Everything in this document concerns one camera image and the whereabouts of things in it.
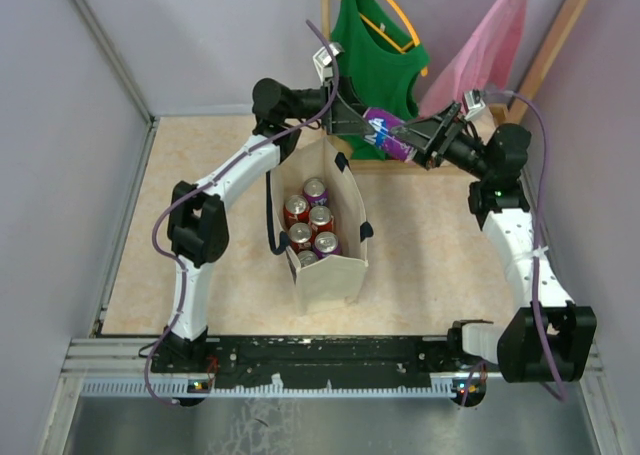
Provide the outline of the purple Fanta can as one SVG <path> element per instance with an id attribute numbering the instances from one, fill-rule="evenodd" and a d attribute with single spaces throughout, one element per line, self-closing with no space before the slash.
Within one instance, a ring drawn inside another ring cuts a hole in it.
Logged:
<path id="1" fill-rule="evenodd" d="M 328 205 L 328 188 L 324 181 L 318 177 L 312 177 L 305 181 L 302 187 L 302 195 L 311 207 Z"/>
<path id="2" fill-rule="evenodd" d="M 302 268 L 308 267 L 319 261 L 319 257 L 312 250 L 302 250 L 297 254 L 297 259 Z"/>
<path id="3" fill-rule="evenodd" d="M 313 251 L 319 259 L 331 255 L 341 255 L 342 248 L 338 236 L 331 231 L 319 232 L 313 244 Z"/>
<path id="4" fill-rule="evenodd" d="M 402 119 L 377 107 L 368 108 L 363 118 L 373 130 L 372 133 L 364 136 L 366 143 L 382 150 L 395 160 L 404 163 L 413 161 L 416 149 L 392 133 L 394 128 L 401 127 L 404 124 Z"/>

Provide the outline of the red Coke can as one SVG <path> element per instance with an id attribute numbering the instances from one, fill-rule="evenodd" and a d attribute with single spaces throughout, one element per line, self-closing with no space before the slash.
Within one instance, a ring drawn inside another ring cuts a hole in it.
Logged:
<path id="1" fill-rule="evenodd" d="M 313 206 L 309 211 L 309 226 L 314 236 L 334 231 L 334 216 L 330 208 L 324 205 Z"/>
<path id="2" fill-rule="evenodd" d="M 300 194 L 294 194 L 286 198 L 283 206 L 285 226 L 290 228 L 296 223 L 309 222 L 310 204 Z"/>
<path id="3" fill-rule="evenodd" d="M 291 248 L 295 253 L 312 249 L 313 231 L 307 223 L 297 222 L 288 230 Z"/>

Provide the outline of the beige canvas tote bag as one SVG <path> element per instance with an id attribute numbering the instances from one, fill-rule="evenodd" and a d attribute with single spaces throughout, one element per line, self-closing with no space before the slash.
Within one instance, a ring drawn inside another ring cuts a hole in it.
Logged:
<path id="1" fill-rule="evenodd" d="M 271 249 L 286 256 L 298 312 L 355 303 L 373 229 L 345 155 L 326 140 L 295 151 L 267 173 L 266 195 Z"/>

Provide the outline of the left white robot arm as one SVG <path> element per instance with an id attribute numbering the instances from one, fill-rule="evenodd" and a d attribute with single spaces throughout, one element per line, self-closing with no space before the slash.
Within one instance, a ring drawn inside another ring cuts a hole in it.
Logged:
<path id="1" fill-rule="evenodd" d="M 329 134 L 362 135 L 365 106 L 345 76 L 318 89 L 289 89 L 271 78 L 252 93 L 256 126 L 244 145 L 220 168 L 194 184 L 178 183 L 163 213 L 176 268 L 172 314 L 165 338 L 175 342 L 172 358 L 184 370 L 208 359 L 206 304 L 215 263 L 229 245 L 227 213 L 259 178 L 295 150 L 303 128 L 318 122 Z"/>

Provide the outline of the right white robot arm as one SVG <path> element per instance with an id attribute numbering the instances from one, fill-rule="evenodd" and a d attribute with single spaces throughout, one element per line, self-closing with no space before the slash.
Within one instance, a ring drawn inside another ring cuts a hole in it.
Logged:
<path id="1" fill-rule="evenodd" d="M 499 125 L 488 142 L 471 129 L 453 103 L 443 112 L 395 123 L 390 135 L 407 145 L 413 162 L 434 169 L 448 162 L 474 176 L 469 211 L 498 254 L 515 313 L 504 327 L 463 321 L 451 329 L 448 362 L 461 371 L 481 359 L 510 383 L 574 382 L 585 370 L 597 327 L 593 309 L 574 302 L 549 263 L 521 182 L 531 134 Z"/>

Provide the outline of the green tank top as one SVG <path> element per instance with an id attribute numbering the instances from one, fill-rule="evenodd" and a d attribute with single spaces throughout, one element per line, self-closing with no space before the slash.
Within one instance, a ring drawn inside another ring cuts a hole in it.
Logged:
<path id="1" fill-rule="evenodd" d="M 429 55 L 376 0 L 340 0 L 331 39 L 344 50 L 340 74 L 351 79 L 364 104 L 402 120 L 418 116 L 413 90 Z"/>

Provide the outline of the pink shirt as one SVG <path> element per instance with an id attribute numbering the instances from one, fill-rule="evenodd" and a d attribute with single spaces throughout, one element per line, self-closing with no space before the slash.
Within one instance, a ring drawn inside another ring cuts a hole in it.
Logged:
<path id="1" fill-rule="evenodd" d="M 470 38 L 436 78 L 419 103 L 430 117 L 465 93 L 486 85 L 504 89 L 522 40 L 528 0 L 496 0 Z"/>

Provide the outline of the yellow clothes hanger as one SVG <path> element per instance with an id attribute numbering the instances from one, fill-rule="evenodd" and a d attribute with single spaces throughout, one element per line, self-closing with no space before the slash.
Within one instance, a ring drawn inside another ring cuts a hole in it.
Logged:
<path id="1" fill-rule="evenodd" d="M 410 65 L 421 77 L 430 57 L 409 17 L 395 0 L 337 0 L 339 13 L 331 39 L 345 49 L 373 49 L 380 58 Z"/>

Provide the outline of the wooden clothes rack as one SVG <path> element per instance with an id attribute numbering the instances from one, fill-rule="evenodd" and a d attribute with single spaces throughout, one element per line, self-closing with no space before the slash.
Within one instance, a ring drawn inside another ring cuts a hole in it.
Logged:
<path id="1" fill-rule="evenodd" d="M 582 14 L 589 0 L 564 0 L 553 19 L 544 40 L 531 61 L 531 64 L 519 85 L 519 93 L 533 99 L 544 82 L 569 34 Z M 329 0 L 321 0 L 322 31 L 329 34 Z M 527 113 L 525 103 L 511 102 L 509 106 L 494 103 L 489 106 L 494 122 L 520 122 Z M 420 168 L 397 161 L 351 160 L 351 170 L 361 174 L 400 174 L 415 175 Z"/>

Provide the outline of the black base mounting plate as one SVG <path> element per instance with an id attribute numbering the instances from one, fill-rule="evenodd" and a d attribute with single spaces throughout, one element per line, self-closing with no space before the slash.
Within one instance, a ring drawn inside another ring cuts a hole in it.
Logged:
<path id="1" fill-rule="evenodd" d="M 479 359 L 444 336 L 170 335 L 151 361 L 154 374 L 204 373 L 223 389 L 268 385 L 286 389 L 429 388 L 436 374 L 461 372 Z"/>

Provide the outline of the aluminium frame rail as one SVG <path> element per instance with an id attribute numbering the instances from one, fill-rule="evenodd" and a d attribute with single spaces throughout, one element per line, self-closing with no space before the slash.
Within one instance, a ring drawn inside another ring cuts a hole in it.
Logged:
<path id="1" fill-rule="evenodd" d="M 445 398 L 478 404 L 499 366 L 444 336 L 208 337 L 188 355 L 144 338 L 77 339 L 62 366 L 86 396 L 207 398 Z"/>

